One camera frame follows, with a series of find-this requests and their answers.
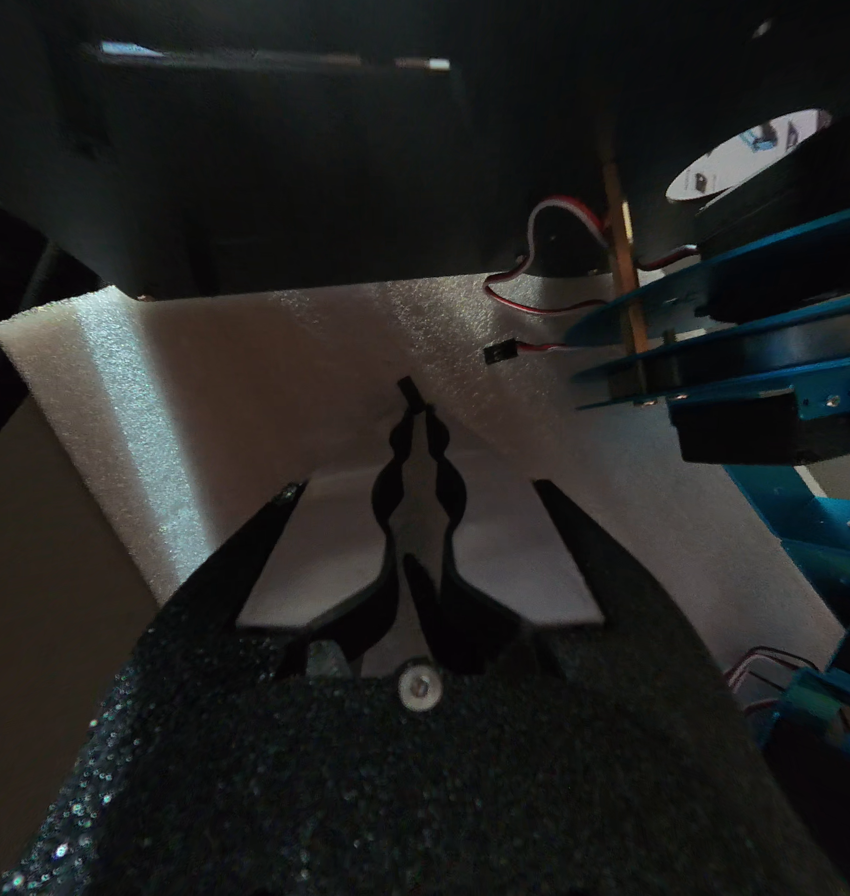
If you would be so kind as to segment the printed instruction manual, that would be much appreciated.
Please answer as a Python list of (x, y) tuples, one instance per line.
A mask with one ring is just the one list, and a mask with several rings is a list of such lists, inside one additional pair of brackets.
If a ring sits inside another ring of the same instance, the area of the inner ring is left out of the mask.
[(687, 203), (725, 193), (781, 161), (832, 122), (828, 111), (808, 108), (750, 127), (690, 163), (671, 181), (666, 199)]

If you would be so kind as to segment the white foam sheet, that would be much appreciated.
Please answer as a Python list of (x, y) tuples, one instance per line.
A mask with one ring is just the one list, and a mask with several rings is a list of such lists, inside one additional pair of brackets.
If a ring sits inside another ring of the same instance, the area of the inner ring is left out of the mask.
[(817, 664), (844, 627), (730, 476), (684, 463), (663, 408), (579, 411), (603, 350), (486, 366), (516, 322), (472, 276), (145, 302), (114, 287), (0, 322), (0, 348), (158, 603), (290, 480), (401, 414), (443, 419), (560, 487), (676, 601), (720, 665)]

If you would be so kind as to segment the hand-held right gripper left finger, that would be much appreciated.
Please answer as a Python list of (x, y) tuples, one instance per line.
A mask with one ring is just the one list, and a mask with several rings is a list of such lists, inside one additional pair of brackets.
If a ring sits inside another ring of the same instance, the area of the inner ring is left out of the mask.
[(349, 609), (387, 572), (415, 417), (406, 407), (375, 423), (308, 477), (238, 628), (310, 631)]

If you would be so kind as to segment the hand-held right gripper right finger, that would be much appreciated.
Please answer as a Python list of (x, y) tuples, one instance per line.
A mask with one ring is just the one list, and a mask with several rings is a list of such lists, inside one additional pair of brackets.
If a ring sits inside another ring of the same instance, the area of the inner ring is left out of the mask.
[(604, 624), (529, 476), (433, 406), (425, 414), (436, 498), (447, 517), (446, 575), (537, 628)]

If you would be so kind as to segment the person's black clothing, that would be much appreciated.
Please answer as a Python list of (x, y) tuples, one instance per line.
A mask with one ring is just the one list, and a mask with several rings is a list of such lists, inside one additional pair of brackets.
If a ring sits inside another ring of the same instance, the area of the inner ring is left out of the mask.
[[(89, 267), (0, 205), (0, 322), (103, 287)], [(0, 432), (27, 391), (0, 345)]]

